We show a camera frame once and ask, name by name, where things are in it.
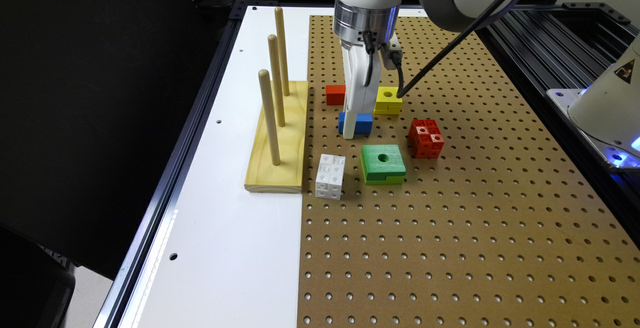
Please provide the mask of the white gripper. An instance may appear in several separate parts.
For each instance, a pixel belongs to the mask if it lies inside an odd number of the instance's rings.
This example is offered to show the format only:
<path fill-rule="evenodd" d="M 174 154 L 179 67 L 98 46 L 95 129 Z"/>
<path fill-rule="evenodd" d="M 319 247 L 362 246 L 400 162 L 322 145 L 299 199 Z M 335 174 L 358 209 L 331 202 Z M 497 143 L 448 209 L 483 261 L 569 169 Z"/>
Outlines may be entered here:
<path fill-rule="evenodd" d="M 357 113 L 372 113 L 380 85 L 381 67 L 388 70 L 401 68 L 402 48 L 398 37 L 383 44 L 373 55 L 365 51 L 363 44 L 340 41 L 346 83 L 343 136 L 354 138 Z"/>

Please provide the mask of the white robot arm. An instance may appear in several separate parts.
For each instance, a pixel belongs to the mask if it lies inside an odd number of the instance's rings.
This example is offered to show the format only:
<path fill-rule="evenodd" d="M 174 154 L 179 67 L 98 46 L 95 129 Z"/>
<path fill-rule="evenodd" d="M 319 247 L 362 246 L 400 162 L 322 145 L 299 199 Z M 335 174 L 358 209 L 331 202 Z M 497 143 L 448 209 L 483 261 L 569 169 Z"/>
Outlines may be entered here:
<path fill-rule="evenodd" d="M 438 27 L 458 40 L 507 13 L 518 0 L 419 0 Z M 333 31 L 343 52 L 346 96 L 343 136 L 354 136 L 356 116 L 374 109 L 381 50 L 394 35 L 402 0 L 335 0 Z"/>

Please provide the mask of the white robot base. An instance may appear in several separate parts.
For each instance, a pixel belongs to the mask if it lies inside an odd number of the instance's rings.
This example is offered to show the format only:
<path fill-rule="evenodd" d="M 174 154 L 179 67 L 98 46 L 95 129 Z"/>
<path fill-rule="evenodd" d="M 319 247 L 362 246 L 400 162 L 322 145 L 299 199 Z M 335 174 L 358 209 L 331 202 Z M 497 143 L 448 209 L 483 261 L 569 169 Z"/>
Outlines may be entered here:
<path fill-rule="evenodd" d="M 639 171 L 639 40 L 585 89 L 550 89 L 564 113 L 605 166 Z"/>

